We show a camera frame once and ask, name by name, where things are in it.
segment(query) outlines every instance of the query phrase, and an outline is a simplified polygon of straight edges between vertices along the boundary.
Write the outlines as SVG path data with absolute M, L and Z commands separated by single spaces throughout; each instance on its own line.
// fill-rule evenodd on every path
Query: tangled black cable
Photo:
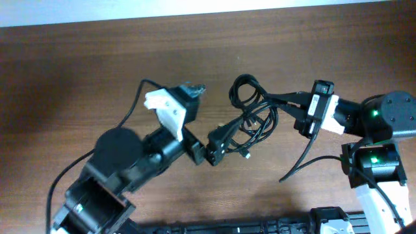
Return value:
M 241 101 L 239 97 L 239 88 L 243 85 L 250 85 L 254 88 L 254 93 L 248 99 Z M 227 153 L 239 152 L 245 156 L 248 153 L 248 149 L 254 144 L 259 143 L 268 138 L 273 130 L 278 125 L 279 116 L 277 105 L 273 102 L 264 99 L 264 95 L 267 94 L 266 90 L 260 86 L 259 82 L 253 75 L 243 74 L 238 76 L 233 86 L 229 89 L 229 100 L 231 104 L 242 111 L 243 123 L 240 126 L 240 131 L 247 134 L 250 138 L 245 143 L 238 143 L 231 139 L 231 145 L 234 148 L 228 148 Z M 265 119 L 259 117 L 259 114 L 268 110 L 268 115 Z M 251 129 L 253 124 L 259 127 L 255 130 Z
M 131 105 L 129 111 L 127 112 L 127 114 L 124 116 L 123 120 L 117 125 L 117 127 L 122 127 L 123 124 L 127 121 L 127 119 L 130 117 L 130 115 L 133 113 L 136 105 L 137 105 L 137 101 L 138 98 L 140 97 L 140 93 L 142 92 L 144 83 L 148 83 L 151 84 L 152 86 L 154 86 L 155 88 L 163 88 L 163 86 L 157 84 L 154 81 L 151 81 L 149 79 L 143 79 L 141 80 L 138 88 L 137 88 L 137 92 L 136 92 L 136 96 L 135 96 L 135 100 L 133 101 L 133 104 Z M 76 164 L 78 164 L 79 162 L 81 162 L 82 160 L 86 159 L 87 157 L 89 157 L 90 155 L 92 155 L 94 153 L 95 149 L 92 149 L 91 151 L 89 151 L 88 153 L 84 154 L 83 156 L 79 157 L 77 160 L 73 161 L 70 165 L 68 165 L 67 167 L 65 167 L 65 169 L 63 169 L 63 171 L 61 171 L 61 173 L 55 178 L 55 180 L 53 181 L 49 192 L 47 193 L 47 198 L 46 198 L 46 234 L 50 234 L 51 233 L 51 203 L 52 203 L 52 195 L 53 195 L 53 191 L 55 190 L 56 185 L 58 184 L 59 180 L 64 176 L 64 174 L 66 172 L 68 172 L 71 168 L 73 168 Z

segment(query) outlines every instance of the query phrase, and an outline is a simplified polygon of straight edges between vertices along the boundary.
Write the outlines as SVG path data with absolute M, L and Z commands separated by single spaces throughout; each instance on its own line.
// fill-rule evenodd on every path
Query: wooden surface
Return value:
M 242 73 L 273 93 L 310 91 L 324 79 L 357 102 L 393 90 L 415 95 L 415 10 L 414 3 L 370 3 L 0 29 L 0 229 L 43 233 L 51 182 L 122 119 L 144 77 L 167 86 L 206 84 L 198 119 L 188 125 L 205 143 L 210 130 L 239 114 L 228 89 Z M 128 195 L 137 206 L 132 218 L 253 218 L 332 205 L 360 210 L 335 161 L 278 183 L 307 144 L 293 123 L 279 112 L 276 131 L 248 160 L 230 155 L 216 167 L 197 167 L 181 157 Z M 143 137 L 158 123 L 139 105 L 127 126 Z M 341 144 L 356 140 L 321 131 L 307 158 L 338 155 Z M 415 143 L 400 145 L 413 212 Z M 53 212 L 81 168 L 58 184 Z

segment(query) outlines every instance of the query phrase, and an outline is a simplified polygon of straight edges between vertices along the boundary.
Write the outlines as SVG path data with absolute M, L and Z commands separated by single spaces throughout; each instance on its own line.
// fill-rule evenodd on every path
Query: green light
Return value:
M 372 157 L 370 160 L 371 163 L 378 163 L 378 159 L 376 157 Z

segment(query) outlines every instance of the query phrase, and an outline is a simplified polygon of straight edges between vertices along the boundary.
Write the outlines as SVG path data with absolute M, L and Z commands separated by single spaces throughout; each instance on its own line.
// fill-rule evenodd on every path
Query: wooden table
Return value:
M 188 125 L 204 143 L 210 130 L 240 114 L 228 89 L 242 73 L 272 93 L 310 91 L 324 79 L 351 101 L 393 90 L 415 95 L 415 10 L 410 2 L 369 3 L 0 29 L 0 229 L 44 232 L 52 180 L 122 119 L 145 77 L 166 86 L 206 84 L 198 119 Z M 179 158 L 127 196 L 137 206 L 132 218 L 189 222 L 320 206 L 361 210 L 336 161 L 278 183 L 307 144 L 293 123 L 279 112 L 276 131 L 248 160 L 232 154 L 216 167 L 197 167 Z M 139 105 L 126 126 L 144 137 L 158 125 Z M 338 155 L 341 144 L 357 140 L 321 131 L 308 159 Z M 415 143 L 400 145 L 413 212 Z M 82 165 L 58 184 L 53 212 Z

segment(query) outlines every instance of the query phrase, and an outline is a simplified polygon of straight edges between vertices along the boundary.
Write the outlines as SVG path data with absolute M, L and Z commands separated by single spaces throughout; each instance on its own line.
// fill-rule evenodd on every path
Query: white wall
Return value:
M 371 0 L 0 0 L 0 27 L 304 7 Z

